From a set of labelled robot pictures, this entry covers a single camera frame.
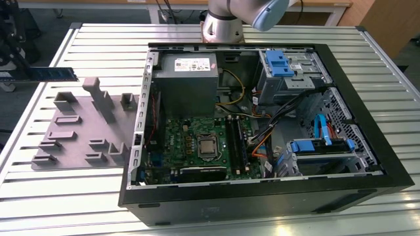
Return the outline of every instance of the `desk leg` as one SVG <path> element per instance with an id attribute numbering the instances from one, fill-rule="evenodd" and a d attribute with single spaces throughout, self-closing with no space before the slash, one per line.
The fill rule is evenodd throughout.
<path id="1" fill-rule="evenodd" d="M 150 15 L 151 15 L 151 24 L 160 24 L 158 6 L 155 4 L 150 4 L 150 5 L 147 5 L 147 9 L 148 9 Z"/>
<path id="2" fill-rule="evenodd" d="M 335 7 L 335 11 L 330 15 L 326 26 L 338 26 L 346 9 L 347 7 Z"/>

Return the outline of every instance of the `slotted aluminum surface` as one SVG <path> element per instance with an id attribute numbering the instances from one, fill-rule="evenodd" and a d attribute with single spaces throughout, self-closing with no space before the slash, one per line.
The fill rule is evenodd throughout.
<path id="1" fill-rule="evenodd" d="M 198 25 L 84 24 L 82 29 L 70 30 L 51 66 L 74 67 L 80 82 L 40 84 L 2 153 L 0 234 L 418 235 L 420 185 L 336 214 L 148 228 L 118 207 L 122 168 L 32 171 L 34 147 L 54 115 L 56 93 L 88 95 L 82 89 L 84 77 L 98 76 L 102 89 L 111 95 L 139 94 L 147 44 L 199 42 L 199 32 Z M 351 27 L 282 26 L 266 33 L 246 27 L 244 32 L 252 43 L 330 45 L 407 171 L 420 183 L 419 93 L 370 35 Z"/>

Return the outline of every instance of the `power supply label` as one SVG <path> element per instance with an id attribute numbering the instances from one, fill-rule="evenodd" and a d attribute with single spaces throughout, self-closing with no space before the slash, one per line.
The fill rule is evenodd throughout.
<path id="1" fill-rule="evenodd" d="M 210 58 L 178 58 L 175 71 L 211 71 Z"/>

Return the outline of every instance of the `ram slot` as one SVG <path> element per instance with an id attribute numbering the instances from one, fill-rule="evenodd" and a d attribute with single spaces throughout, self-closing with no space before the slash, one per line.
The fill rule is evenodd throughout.
<path id="1" fill-rule="evenodd" d="M 242 125 L 239 119 L 232 117 L 228 117 L 224 123 L 230 149 L 231 171 L 234 174 L 239 175 L 246 171 L 248 164 Z"/>

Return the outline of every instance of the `open computer tower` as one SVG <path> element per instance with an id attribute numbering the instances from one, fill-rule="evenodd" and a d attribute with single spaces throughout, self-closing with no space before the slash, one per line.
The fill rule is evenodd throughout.
<path id="1" fill-rule="evenodd" d="M 411 185 L 327 45 L 150 45 L 119 202 L 147 225 L 336 212 Z"/>

